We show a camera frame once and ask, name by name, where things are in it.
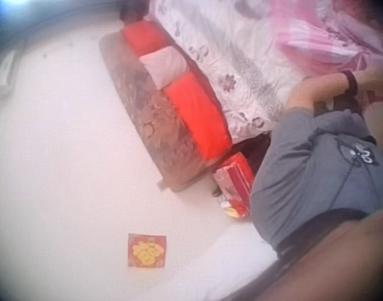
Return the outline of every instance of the wristband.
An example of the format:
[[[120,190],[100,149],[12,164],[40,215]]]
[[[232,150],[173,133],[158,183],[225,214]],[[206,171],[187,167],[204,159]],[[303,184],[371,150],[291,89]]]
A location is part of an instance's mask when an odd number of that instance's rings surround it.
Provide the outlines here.
[[[358,87],[355,76],[351,71],[341,71],[341,73],[345,74],[349,82],[349,89],[345,91],[345,95],[351,97],[356,96]]]

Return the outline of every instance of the gray t-shirt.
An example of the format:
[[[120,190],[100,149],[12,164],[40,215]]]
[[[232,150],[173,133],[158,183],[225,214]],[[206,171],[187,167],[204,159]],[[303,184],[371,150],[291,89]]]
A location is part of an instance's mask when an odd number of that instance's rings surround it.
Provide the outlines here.
[[[285,112],[251,194],[251,216],[273,248],[294,230],[331,209],[383,209],[383,153],[364,120],[349,110],[314,117]]]

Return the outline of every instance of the red pillow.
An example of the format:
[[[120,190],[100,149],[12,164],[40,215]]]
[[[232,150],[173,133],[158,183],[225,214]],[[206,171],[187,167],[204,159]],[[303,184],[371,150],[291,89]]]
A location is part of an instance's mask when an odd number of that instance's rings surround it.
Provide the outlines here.
[[[167,86],[164,93],[186,123],[204,159],[217,159],[231,148],[222,112],[192,72]]]
[[[127,25],[122,34],[138,57],[170,45],[167,36],[156,25],[145,20]]]

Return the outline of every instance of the white mattress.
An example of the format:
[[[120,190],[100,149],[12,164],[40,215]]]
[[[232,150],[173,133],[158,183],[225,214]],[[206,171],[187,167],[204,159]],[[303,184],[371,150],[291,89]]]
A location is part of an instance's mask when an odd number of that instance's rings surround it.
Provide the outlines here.
[[[246,1],[260,19],[238,12],[239,2],[151,0],[147,17],[161,23],[210,80],[234,143],[272,130],[303,77],[276,48],[269,1]]]
[[[178,194],[157,187],[99,52],[99,39],[120,28],[117,15],[92,16],[44,32],[0,101],[3,297],[149,300],[170,288],[170,299],[155,300],[207,300],[274,260],[251,224],[222,212],[209,178]],[[129,233],[166,235],[165,268],[128,268]]]

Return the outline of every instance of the red packet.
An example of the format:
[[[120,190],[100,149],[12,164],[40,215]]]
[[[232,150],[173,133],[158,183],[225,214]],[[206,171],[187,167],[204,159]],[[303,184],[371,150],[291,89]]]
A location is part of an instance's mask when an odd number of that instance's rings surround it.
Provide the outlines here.
[[[129,234],[127,254],[129,267],[163,268],[166,236]]]

